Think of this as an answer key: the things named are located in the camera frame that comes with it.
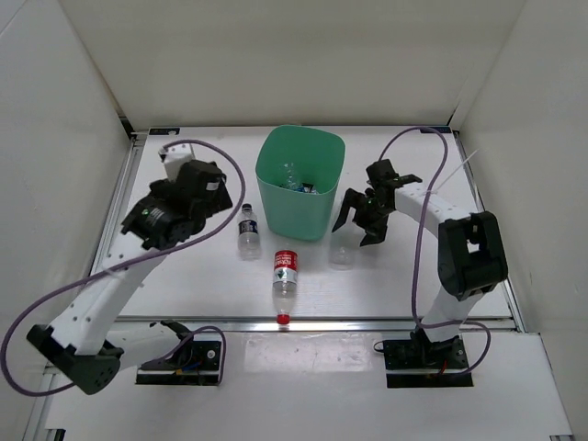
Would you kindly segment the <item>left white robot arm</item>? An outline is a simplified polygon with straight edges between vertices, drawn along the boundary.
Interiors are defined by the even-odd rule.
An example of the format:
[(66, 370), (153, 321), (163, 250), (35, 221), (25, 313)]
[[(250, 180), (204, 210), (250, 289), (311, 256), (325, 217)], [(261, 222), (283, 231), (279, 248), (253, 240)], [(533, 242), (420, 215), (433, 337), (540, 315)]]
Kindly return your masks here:
[(153, 322), (138, 333), (117, 333), (111, 326), (173, 249), (192, 242), (208, 218), (231, 207), (223, 173), (186, 172), (152, 182), (122, 222), (106, 268), (75, 283), (73, 302), (51, 323), (33, 325), (28, 341), (87, 395), (125, 368), (161, 363), (183, 371), (199, 365), (195, 334), (179, 322)]

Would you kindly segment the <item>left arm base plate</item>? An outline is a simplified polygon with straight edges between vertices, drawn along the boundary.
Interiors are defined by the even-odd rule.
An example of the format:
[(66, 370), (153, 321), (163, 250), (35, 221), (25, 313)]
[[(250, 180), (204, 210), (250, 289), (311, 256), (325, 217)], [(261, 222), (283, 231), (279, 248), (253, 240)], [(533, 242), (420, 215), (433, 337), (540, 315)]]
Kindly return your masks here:
[(220, 386), (224, 375), (226, 338), (206, 329), (171, 356), (145, 362), (137, 368), (135, 384), (141, 386)]

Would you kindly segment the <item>blue label water bottle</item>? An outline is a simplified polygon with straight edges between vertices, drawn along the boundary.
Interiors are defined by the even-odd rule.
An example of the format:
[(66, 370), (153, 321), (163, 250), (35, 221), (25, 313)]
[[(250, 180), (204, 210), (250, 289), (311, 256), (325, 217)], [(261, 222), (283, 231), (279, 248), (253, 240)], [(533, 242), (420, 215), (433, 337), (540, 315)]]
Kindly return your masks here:
[(294, 163), (284, 163), (280, 166), (279, 186), (290, 191), (304, 191), (304, 185), (301, 183)]

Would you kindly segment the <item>dark label Pepsi bottle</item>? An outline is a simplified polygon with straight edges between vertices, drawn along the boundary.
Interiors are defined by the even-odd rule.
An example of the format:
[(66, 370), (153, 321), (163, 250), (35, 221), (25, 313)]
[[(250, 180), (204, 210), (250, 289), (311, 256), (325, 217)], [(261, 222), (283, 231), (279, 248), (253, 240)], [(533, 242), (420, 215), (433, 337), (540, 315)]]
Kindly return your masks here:
[(243, 260), (255, 260), (261, 254), (258, 220), (249, 203), (244, 203), (238, 219), (238, 250)]

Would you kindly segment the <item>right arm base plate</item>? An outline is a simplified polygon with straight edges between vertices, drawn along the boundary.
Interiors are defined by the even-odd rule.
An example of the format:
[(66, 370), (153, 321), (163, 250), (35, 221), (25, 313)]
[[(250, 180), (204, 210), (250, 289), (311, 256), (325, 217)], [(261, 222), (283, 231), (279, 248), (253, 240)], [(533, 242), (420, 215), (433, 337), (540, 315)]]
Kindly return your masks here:
[(411, 340), (382, 340), (373, 345), (384, 357), (388, 389), (446, 389), (474, 386), (461, 337), (440, 352), (422, 358)]

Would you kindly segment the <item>clear unlabelled plastic bottle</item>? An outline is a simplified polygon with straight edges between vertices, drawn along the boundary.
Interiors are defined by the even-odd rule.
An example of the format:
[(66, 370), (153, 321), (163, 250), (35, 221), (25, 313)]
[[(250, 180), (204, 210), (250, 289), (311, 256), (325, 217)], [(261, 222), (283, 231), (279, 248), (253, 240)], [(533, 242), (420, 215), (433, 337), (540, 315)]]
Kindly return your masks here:
[(332, 268), (337, 270), (349, 270), (354, 266), (355, 254), (354, 251), (342, 245), (336, 245), (330, 250), (329, 264)]

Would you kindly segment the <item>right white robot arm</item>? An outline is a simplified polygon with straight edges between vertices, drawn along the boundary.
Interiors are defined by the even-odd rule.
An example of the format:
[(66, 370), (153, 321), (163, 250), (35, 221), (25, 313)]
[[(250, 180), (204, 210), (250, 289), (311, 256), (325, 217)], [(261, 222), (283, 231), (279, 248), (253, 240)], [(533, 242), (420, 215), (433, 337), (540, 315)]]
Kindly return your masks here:
[(458, 336), (459, 328), (482, 297), (506, 279), (508, 265), (496, 217), (489, 211), (470, 213), (422, 186), (415, 175), (377, 180), (360, 193), (346, 190), (333, 226), (337, 231), (353, 210), (353, 223), (364, 230), (362, 246), (383, 243), (391, 213), (400, 212), (418, 223), (413, 286), (418, 286), (420, 250), (425, 231), (437, 239), (437, 274), (440, 289), (433, 306), (417, 328), (424, 337), (413, 343), (413, 358), (431, 368), (446, 355), (444, 342)]

